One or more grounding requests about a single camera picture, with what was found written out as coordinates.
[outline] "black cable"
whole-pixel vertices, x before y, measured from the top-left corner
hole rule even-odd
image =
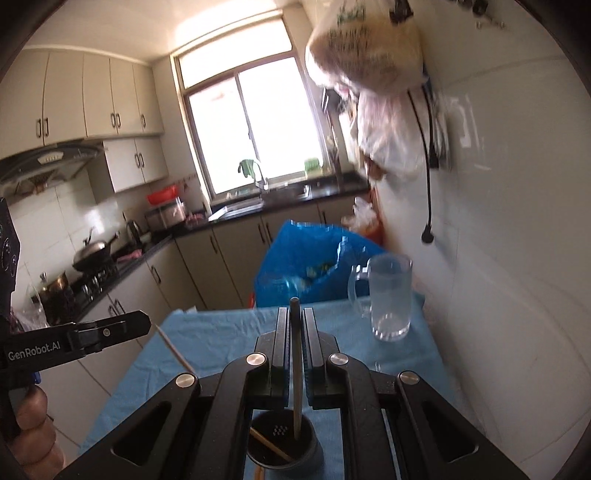
[[[425,91],[425,87],[423,86],[423,92],[425,93],[425,100],[427,100],[427,94]],[[425,230],[423,230],[423,234],[421,235],[421,240],[424,244],[432,244],[435,240],[433,233],[431,233],[431,217],[432,217],[432,208],[431,208],[431,172],[429,168],[429,150],[427,150],[427,141],[425,140],[425,133],[423,132],[423,127],[421,126],[421,121],[418,117],[417,107],[414,104],[413,96],[410,93],[410,90],[407,91],[408,98],[410,100],[410,104],[413,106],[414,116],[417,119],[418,129],[421,132],[421,139],[423,140],[423,150],[425,152],[425,165],[427,167],[427,202],[429,208],[429,218],[427,224],[425,225]],[[428,107],[429,102],[427,100],[427,110],[429,112],[429,135],[430,135],[430,147],[433,145],[433,117],[431,115],[431,109]]]

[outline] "white plastic bag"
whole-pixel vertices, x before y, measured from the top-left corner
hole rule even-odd
[[[420,35],[406,0],[333,0],[306,47],[318,85],[392,95],[421,85]]]
[[[421,89],[411,92],[430,143],[427,104]],[[423,140],[406,93],[395,96],[361,92],[357,108],[359,148],[386,172],[401,180],[416,178],[425,166]]]

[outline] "pot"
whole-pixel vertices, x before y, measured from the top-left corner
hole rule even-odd
[[[97,242],[91,242],[92,231],[94,227],[90,229],[88,238],[84,240],[84,248],[78,250],[74,255],[74,267],[78,272],[86,272],[89,270],[95,270],[104,263],[111,259],[111,244],[117,240],[120,236],[120,232],[116,234],[108,241],[104,242],[99,240]]]

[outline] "kitchen cabinet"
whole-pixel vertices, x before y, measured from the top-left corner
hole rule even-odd
[[[277,238],[279,230],[287,220],[293,220],[296,223],[320,223],[318,207],[315,203],[308,202],[298,207],[263,215],[262,221],[271,242]]]
[[[248,307],[254,279],[269,248],[262,219],[257,215],[216,225],[213,233],[242,305]]]
[[[135,92],[134,65],[120,59],[110,59],[111,91],[119,135],[143,133]]]
[[[213,231],[205,229],[176,239],[208,310],[242,308],[242,302],[220,253]]]
[[[43,146],[43,86],[49,53],[21,52],[0,83],[0,158]]]
[[[168,177],[162,143],[158,137],[138,137],[135,139],[135,148],[145,183]]]
[[[86,133],[89,137],[110,137],[117,134],[111,65],[109,57],[84,54],[82,74]]]
[[[107,296],[99,301],[82,321],[95,322],[114,316],[116,315],[114,308],[111,299]],[[81,358],[80,363],[112,395],[141,351],[142,347],[138,341],[129,340]]]
[[[145,134],[164,133],[152,68],[134,63],[133,69],[143,132]]]
[[[103,146],[105,154],[91,160],[86,169],[97,203],[168,176],[158,137],[104,140]]]
[[[341,226],[341,218],[347,215],[353,215],[354,203],[355,195],[319,202],[318,211],[320,212],[320,221],[326,225]]]
[[[45,145],[86,137],[83,66],[82,52],[52,51],[49,54],[43,94]]]
[[[171,310],[188,310],[192,307],[205,310],[203,300],[174,242],[156,252],[146,263]]]
[[[117,285],[110,293],[118,313],[129,313],[141,310],[150,317],[152,324],[160,325],[171,312],[166,299],[154,281],[148,265],[143,263],[123,282]],[[148,343],[154,334],[152,327],[150,333],[138,338],[141,345]]]

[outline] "red container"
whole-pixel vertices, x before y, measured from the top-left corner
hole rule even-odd
[[[154,192],[148,195],[146,198],[150,205],[160,205],[161,203],[174,200],[176,197],[178,197],[178,187],[176,185],[171,185],[159,192]]]

